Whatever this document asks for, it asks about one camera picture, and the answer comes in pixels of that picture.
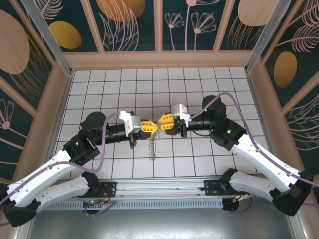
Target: flower illustration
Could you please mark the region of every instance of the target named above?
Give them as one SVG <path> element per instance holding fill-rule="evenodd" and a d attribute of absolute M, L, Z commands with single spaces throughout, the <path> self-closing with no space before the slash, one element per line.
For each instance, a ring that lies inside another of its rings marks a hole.
<path fill-rule="evenodd" d="M 11 101 L 8 101 L 7 105 L 5 104 L 4 100 L 1 99 L 0 100 L 0 129 L 9 129 L 11 130 L 12 132 L 26 138 L 25 135 L 13 130 L 12 128 L 10 128 L 10 121 L 12 119 L 12 115 L 13 115 L 13 110 L 14 110 L 14 103 L 12 103 Z M 19 149 L 23 149 L 23 147 L 15 144 L 15 143 L 12 143 L 10 141 L 7 141 L 3 138 L 0 138 L 0 141 L 8 144 L 8 145 L 11 145 L 13 147 L 16 147 L 16 148 L 19 148 Z"/>
<path fill-rule="evenodd" d="M 10 121 L 12 118 L 13 109 L 14 104 L 11 101 L 8 101 L 7 106 L 5 106 L 4 100 L 0 100 L 0 128 L 10 128 Z"/>
<path fill-rule="evenodd" d="M 166 13 L 165 14 L 165 20 L 168 24 L 169 27 L 169 31 L 170 31 L 170 40 L 171 40 L 171 45 L 173 47 L 173 50 L 175 51 L 175 47 L 174 47 L 174 42 L 173 42 L 173 36 L 171 33 L 172 28 L 175 27 L 180 27 L 180 26 L 184 26 L 185 22 L 182 21 L 183 18 L 181 17 L 180 13 L 173 13 L 172 15 L 170 15 L 170 13 Z"/>
<path fill-rule="evenodd" d="M 195 32 L 194 50 L 196 50 L 197 34 L 215 31 L 216 24 L 213 24 L 214 22 L 214 13 L 203 13 L 200 18 L 198 18 L 198 12 L 191 15 L 191 23 Z"/>
<path fill-rule="evenodd" d="M 195 5 L 208 5 L 217 3 L 219 0 L 186 0 L 187 5 L 195 6 Z"/>

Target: metal spring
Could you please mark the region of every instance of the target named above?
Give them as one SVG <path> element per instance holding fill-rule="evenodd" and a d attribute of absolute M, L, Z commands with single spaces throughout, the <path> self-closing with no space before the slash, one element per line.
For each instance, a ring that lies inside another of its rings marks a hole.
<path fill-rule="evenodd" d="M 154 135 L 150 137 L 149 141 L 149 159 L 152 162 L 154 162 L 156 159 L 156 136 L 157 132 L 155 132 Z"/>

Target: white tiled floor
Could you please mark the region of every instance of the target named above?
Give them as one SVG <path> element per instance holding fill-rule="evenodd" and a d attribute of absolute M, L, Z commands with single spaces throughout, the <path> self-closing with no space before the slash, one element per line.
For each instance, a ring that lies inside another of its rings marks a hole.
<path fill-rule="evenodd" d="M 182 103 L 190 114 L 201 109 L 202 99 L 220 92 L 231 93 L 239 102 L 248 126 L 263 147 L 264 133 L 243 68 L 160 68 L 76 71 L 66 106 L 56 150 L 60 150 L 80 129 L 80 122 L 94 111 L 105 115 L 120 110 L 134 111 L 143 120 L 158 120 L 170 111 L 170 106 Z M 242 124 L 234 103 L 222 96 L 227 115 Z M 110 124 L 122 123 L 111 119 Z M 248 174 L 256 169 L 245 159 L 219 147 L 208 137 L 188 133 L 188 139 L 160 135 L 157 139 L 157 159 L 151 162 L 149 140 L 139 140 L 134 150 L 128 142 L 108 144 L 100 179 L 153 178 L 221 175 L 229 167 Z M 100 155 L 85 166 L 96 168 Z M 75 178 L 75 170 L 63 179 Z"/>

